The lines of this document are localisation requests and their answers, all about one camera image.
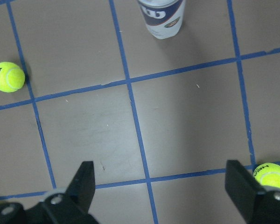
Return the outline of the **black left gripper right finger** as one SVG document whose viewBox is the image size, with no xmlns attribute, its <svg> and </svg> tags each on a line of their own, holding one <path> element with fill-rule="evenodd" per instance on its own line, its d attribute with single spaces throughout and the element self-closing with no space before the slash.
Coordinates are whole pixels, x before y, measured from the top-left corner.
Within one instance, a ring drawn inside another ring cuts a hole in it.
<svg viewBox="0 0 280 224">
<path fill-rule="evenodd" d="M 247 224 L 280 224 L 280 188 L 260 185 L 237 160 L 226 162 L 225 190 Z"/>
</svg>

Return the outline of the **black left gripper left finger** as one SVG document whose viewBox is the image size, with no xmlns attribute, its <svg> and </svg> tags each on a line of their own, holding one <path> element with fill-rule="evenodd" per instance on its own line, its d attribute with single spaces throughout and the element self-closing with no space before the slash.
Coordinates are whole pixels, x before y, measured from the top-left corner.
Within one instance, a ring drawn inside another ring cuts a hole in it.
<svg viewBox="0 0 280 224">
<path fill-rule="evenodd" d="M 88 213 L 94 193 L 94 164 L 84 161 L 65 192 L 52 193 L 27 210 L 21 203 L 1 203 L 0 224 L 97 224 Z"/>
</svg>

